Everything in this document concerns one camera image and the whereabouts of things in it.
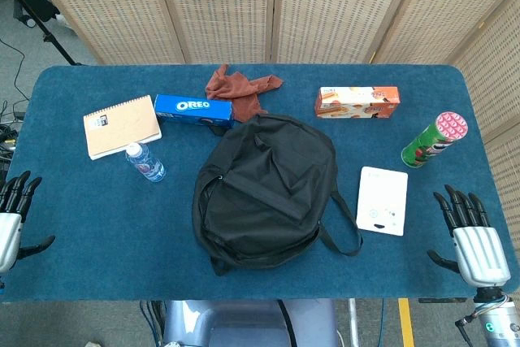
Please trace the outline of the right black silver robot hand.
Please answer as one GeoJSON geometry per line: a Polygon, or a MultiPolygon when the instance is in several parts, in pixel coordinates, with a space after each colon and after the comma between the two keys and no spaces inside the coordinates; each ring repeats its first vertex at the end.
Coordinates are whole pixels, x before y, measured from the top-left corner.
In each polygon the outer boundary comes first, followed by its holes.
{"type": "Polygon", "coordinates": [[[439,267],[457,273],[474,288],[499,288],[511,279],[509,264],[497,230],[488,213],[474,193],[465,194],[451,185],[444,186],[449,198],[434,192],[456,258],[442,258],[429,249],[427,255],[439,267]]]}

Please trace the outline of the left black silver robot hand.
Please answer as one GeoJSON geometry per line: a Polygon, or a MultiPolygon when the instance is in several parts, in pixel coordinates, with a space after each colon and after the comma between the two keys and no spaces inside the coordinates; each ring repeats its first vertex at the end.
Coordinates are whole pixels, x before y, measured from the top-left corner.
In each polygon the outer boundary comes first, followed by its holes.
{"type": "Polygon", "coordinates": [[[30,182],[30,171],[1,182],[1,276],[17,261],[47,250],[55,241],[55,236],[48,236],[43,242],[21,247],[22,231],[32,204],[33,195],[41,183],[40,176],[30,182]]]}

